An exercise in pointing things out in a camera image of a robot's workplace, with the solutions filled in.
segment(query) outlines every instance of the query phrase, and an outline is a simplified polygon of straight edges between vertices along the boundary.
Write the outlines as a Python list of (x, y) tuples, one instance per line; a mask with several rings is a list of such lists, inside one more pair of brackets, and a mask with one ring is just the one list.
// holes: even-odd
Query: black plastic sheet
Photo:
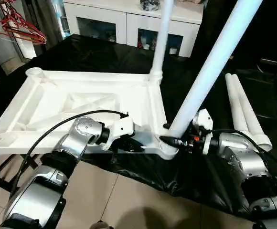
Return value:
[[(0, 81), (0, 115), (4, 112), (31, 67), (44, 70), (114, 73), (149, 73), (153, 52), (72, 35), (45, 54), (34, 58)], [(168, 122), (172, 122), (201, 65), (193, 59), (166, 56), (161, 93)], [(254, 70), (230, 70), (238, 74), (277, 158), (277, 75)], [(224, 73), (211, 89), (202, 107), (208, 109), (214, 128), (233, 128)], [(249, 218), (244, 199), (221, 158), (196, 156), (180, 151), (173, 160), (157, 155), (85, 155), (84, 161), (133, 178), (174, 196), (182, 196), (227, 213)], [(277, 164), (268, 158), (274, 175)]]

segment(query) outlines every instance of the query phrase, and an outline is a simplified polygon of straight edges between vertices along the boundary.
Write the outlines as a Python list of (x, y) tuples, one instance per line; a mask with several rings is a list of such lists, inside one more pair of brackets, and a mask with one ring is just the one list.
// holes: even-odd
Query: tiled floor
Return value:
[[(21, 157), (2, 172), (9, 179)], [(8, 201), (0, 188), (0, 223)], [(251, 229), (252, 222), (239, 219), (135, 180), (80, 162), (64, 194), (66, 207), (58, 229), (88, 229), (102, 219), (115, 229)]]

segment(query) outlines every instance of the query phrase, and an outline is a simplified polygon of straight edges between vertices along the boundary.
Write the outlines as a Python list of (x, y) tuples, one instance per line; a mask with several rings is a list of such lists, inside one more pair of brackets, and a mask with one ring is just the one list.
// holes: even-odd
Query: white pole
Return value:
[(237, 1), (228, 21), (170, 127), (170, 136), (181, 137), (184, 134), (262, 1)]
[(150, 71), (151, 78), (162, 78), (162, 67), (166, 50), (173, 2), (174, 0), (165, 0), (164, 6), (162, 7), (161, 26), (157, 37), (156, 50), (154, 53), (153, 64)]
[(248, 127), (245, 121), (242, 106), (240, 105), (240, 101), (238, 99), (238, 93), (234, 86), (234, 79), (230, 73), (225, 75), (225, 81), (229, 95), (234, 129), (239, 130), (246, 135), (250, 135), (248, 132)]
[(270, 151), (272, 149), (272, 144), (269, 140), (269, 137), (264, 134), (264, 131), (236, 74), (232, 75), (232, 81), (232, 84), (236, 89), (242, 111), (245, 115), (245, 121), (248, 126), (248, 130), (253, 136), (253, 140), (263, 150)]

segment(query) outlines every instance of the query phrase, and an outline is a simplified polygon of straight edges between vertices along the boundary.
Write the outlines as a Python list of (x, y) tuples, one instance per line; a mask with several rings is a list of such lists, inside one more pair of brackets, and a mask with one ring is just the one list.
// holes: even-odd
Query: robotic arm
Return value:
[(196, 114), (192, 124), (195, 130), (187, 141), (169, 136), (160, 139), (191, 153), (225, 159), (232, 167), (229, 173), (241, 189), (238, 195), (245, 197), (251, 219), (258, 221), (254, 229), (277, 229), (277, 181), (268, 171), (261, 154), (256, 152), (257, 148), (245, 135), (232, 133), (234, 130), (212, 131), (213, 121), (206, 109)]
[(108, 128), (87, 116), (75, 119), (69, 133), (42, 156), (42, 165), (10, 198), (0, 228), (56, 228), (66, 204), (63, 193), (87, 146), (97, 144), (107, 150), (116, 139), (133, 133), (130, 117)]
[[(242, 189), (253, 218), (259, 222), (254, 229), (277, 229), (277, 184), (251, 142), (241, 135), (220, 133), (213, 136), (213, 121), (205, 110), (193, 119), (196, 131), (188, 141), (161, 136), (160, 139), (176, 148), (192, 152), (215, 154), (233, 167), (233, 176)], [(142, 152), (141, 144), (130, 138), (134, 124), (130, 117), (114, 122), (108, 128), (101, 122), (83, 116), (75, 119), (51, 153), (42, 156), (42, 165), (10, 198), (0, 228), (54, 229), (65, 207), (63, 193), (69, 178), (88, 145), (100, 145), (108, 150), (121, 138), (118, 148)]]

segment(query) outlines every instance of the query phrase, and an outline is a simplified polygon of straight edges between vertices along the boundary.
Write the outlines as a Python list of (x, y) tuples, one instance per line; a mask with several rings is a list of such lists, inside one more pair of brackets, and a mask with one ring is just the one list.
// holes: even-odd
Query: cable connector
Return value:
[(122, 119), (122, 118), (126, 118), (126, 117), (129, 117), (129, 113), (127, 112), (127, 114), (125, 114), (125, 113), (120, 113), (119, 114), (119, 116), (120, 116), (120, 118)]

